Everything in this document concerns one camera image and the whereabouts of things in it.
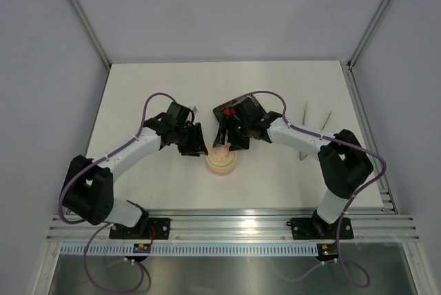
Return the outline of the pink and cream lunch bowl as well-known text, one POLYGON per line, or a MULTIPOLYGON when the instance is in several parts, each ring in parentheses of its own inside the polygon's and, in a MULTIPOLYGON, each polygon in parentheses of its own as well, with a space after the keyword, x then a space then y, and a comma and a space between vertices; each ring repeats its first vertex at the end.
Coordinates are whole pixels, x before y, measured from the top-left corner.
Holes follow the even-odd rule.
POLYGON ((220 176, 225 176, 227 174, 232 173, 235 170, 236 165, 235 164, 231 164, 231 165, 212 165, 212 164, 208 163, 207 164, 207 168, 213 174, 220 175, 220 176))

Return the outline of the metal tongs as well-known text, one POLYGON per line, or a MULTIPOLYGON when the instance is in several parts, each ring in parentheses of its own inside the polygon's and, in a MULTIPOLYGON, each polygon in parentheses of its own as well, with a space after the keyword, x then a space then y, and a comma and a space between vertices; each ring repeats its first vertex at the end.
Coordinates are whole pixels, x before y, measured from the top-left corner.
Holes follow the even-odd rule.
POLYGON ((306 102, 303 108, 301 124, 313 130, 323 131, 327 127, 332 112, 332 109, 323 112, 319 105, 313 105, 310 108, 309 102, 306 102))

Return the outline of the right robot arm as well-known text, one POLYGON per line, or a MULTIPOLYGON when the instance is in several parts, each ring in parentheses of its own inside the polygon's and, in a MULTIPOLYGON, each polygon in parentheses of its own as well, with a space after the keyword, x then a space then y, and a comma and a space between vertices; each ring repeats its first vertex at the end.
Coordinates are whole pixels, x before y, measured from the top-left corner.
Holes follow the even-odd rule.
POLYGON ((312 216, 292 218, 288 226, 294 239, 335 238, 345 205, 373 172, 355 134, 341 130, 313 135, 303 125, 293 129, 281 113, 265 111, 251 94, 219 105, 213 113, 218 121, 215 148, 228 143, 230 151, 247 150, 251 139, 256 139, 291 147, 317 160, 327 191, 312 216))

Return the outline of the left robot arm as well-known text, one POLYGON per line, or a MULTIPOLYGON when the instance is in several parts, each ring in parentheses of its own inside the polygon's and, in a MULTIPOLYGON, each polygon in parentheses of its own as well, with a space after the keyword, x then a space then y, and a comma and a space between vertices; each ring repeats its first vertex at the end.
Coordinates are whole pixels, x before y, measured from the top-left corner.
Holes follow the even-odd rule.
POLYGON ((175 145, 183 156, 206 156, 202 127, 193 109, 175 101, 150 119, 143 118, 138 131, 120 147, 98 158, 78 155, 70 162, 59 209, 68 209, 90 225, 109 223, 112 239, 147 239, 157 234, 149 212, 114 195, 114 184, 145 157, 175 145))

